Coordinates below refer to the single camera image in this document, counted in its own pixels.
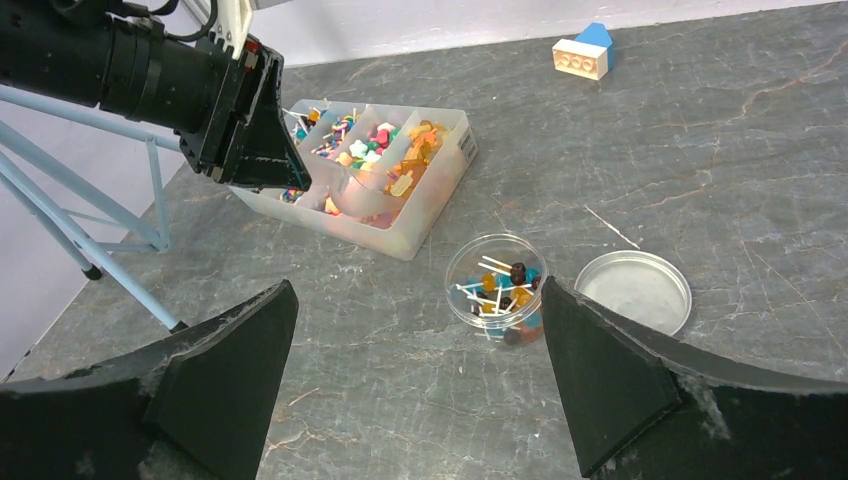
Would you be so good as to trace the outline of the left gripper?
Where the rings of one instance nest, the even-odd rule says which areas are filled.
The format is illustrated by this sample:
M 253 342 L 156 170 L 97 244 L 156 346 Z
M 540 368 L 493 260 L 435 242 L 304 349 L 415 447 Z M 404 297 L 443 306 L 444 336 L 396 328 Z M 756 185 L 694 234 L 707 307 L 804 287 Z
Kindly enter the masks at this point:
M 115 19 L 110 40 L 101 110 L 173 130 L 192 169 L 218 183 L 311 187 L 285 123 L 278 52 L 249 38 L 234 60 L 213 36 L 186 45 L 155 21 Z

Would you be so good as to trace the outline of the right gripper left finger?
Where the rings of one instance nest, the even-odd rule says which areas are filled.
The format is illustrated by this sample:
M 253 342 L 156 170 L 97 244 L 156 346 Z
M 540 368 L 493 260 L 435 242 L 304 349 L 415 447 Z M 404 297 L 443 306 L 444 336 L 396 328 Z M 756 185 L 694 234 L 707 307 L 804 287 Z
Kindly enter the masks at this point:
M 2 477 L 162 478 L 162 451 L 217 479 L 254 478 L 298 310 L 282 281 L 128 354 L 3 384 Z

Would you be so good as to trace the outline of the round jar lid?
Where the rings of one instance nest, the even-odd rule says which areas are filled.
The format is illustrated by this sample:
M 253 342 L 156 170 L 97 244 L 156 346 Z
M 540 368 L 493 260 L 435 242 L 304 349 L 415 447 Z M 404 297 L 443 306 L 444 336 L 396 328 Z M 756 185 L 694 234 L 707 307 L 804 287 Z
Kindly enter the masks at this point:
M 664 258 L 639 250 L 596 257 L 580 271 L 574 290 L 668 336 L 685 326 L 693 305 L 684 275 Z

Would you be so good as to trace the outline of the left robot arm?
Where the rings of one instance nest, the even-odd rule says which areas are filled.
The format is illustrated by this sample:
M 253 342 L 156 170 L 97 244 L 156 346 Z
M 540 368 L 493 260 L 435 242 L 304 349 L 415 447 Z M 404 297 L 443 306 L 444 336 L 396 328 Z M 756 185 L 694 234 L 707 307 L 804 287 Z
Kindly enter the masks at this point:
M 243 188 L 307 190 L 281 105 L 283 57 L 249 32 L 248 1 L 214 1 L 194 33 L 128 1 L 5 1 L 4 85 L 171 129 L 194 172 Z

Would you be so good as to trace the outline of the clear plastic scoop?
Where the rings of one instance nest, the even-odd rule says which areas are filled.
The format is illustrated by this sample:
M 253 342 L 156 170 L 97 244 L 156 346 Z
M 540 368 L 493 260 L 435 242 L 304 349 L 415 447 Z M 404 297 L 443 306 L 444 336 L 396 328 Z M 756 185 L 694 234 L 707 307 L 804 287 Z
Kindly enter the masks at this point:
M 305 163 L 312 185 L 299 200 L 302 206 L 323 209 L 330 198 L 342 214 L 364 218 L 399 212 L 407 202 L 384 192 L 388 184 L 384 174 L 362 172 L 323 157 L 307 157 Z

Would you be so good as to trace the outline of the clear round plastic jar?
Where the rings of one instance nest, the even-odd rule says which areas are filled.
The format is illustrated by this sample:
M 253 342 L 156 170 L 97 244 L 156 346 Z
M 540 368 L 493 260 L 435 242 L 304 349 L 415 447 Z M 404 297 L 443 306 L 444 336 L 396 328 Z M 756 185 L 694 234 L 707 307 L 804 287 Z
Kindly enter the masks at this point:
M 453 256 L 444 289 L 453 315 L 481 339 L 517 347 L 543 334 L 542 254 L 513 233 L 482 235 Z

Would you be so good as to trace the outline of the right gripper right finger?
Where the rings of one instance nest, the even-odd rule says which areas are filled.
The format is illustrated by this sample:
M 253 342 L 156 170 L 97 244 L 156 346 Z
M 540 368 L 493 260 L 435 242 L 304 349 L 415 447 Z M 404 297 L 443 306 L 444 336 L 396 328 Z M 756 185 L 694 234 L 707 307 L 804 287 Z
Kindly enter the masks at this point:
M 847 387 L 740 363 L 547 278 L 545 339 L 586 479 L 843 479 Z

